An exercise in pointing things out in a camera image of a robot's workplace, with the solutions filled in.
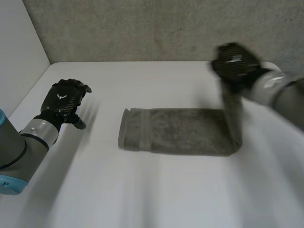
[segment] gray robot arm segment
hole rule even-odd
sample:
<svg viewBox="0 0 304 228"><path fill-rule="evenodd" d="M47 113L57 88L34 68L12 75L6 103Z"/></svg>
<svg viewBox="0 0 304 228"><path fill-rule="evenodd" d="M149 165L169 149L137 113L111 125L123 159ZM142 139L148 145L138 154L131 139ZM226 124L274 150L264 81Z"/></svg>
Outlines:
<svg viewBox="0 0 304 228"><path fill-rule="evenodd" d="M244 91L244 97L272 108L304 130L304 77L270 71Z"/></svg>

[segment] gray concrete wall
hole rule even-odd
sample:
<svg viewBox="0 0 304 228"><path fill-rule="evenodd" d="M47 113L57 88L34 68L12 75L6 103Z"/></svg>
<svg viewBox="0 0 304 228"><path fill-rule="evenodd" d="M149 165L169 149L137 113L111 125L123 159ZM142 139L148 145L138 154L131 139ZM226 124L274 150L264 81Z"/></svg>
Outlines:
<svg viewBox="0 0 304 228"><path fill-rule="evenodd" d="M303 0L23 0L51 63L202 61L239 41L304 70Z"/></svg>

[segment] white logo on robot hand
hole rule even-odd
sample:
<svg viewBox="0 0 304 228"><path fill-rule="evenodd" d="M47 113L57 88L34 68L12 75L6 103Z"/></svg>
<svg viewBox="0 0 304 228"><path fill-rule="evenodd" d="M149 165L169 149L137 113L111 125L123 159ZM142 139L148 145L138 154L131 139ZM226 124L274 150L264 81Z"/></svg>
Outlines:
<svg viewBox="0 0 304 228"><path fill-rule="evenodd" d="M67 97L67 95L65 95L65 96L59 96L59 94L57 94L57 97L59 98L59 100L61 100L61 99L65 98L65 97Z"/></svg>
<svg viewBox="0 0 304 228"><path fill-rule="evenodd" d="M242 55L233 56L232 60L227 61L226 63L234 63L242 60Z"/></svg>

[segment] white table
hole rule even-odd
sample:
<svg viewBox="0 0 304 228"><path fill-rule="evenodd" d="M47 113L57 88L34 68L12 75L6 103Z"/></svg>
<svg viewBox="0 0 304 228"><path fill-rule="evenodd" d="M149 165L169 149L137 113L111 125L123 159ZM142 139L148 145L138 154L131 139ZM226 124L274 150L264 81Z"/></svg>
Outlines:
<svg viewBox="0 0 304 228"><path fill-rule="evenodd" d="M1 196L1 227L303 227L303 136L256 104L244 101L244 145L228 158L118 149L125 108L220 108L206 62L56 63L10 117L17 130L62 78L91 86L88 127L62 127L24 192Z"/></svg>

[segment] white wall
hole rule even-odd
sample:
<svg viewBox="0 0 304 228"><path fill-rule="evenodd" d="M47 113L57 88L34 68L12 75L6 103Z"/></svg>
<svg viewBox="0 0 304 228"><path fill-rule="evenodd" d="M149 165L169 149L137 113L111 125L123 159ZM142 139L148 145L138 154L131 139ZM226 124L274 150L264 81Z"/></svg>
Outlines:
<svg viewBox="0 0 304 228"><path fill-rule="evenodd" d="M7 116L48 66L22 0L0 1L0 108Z"/></svg>

